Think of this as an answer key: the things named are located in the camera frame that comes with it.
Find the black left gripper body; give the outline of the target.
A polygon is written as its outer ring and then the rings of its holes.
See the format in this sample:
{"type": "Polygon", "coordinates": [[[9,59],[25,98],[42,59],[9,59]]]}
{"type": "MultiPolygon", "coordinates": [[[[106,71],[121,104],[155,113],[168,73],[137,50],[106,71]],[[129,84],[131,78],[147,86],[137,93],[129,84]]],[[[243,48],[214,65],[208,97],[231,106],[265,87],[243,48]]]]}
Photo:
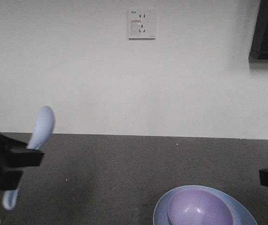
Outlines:
{"type": "Polygon", "coordinates": [[[16,190],[24,168],[40,166],[44,156],[41,146],[29,147],[0,133],[0,191],[16,190]]]}

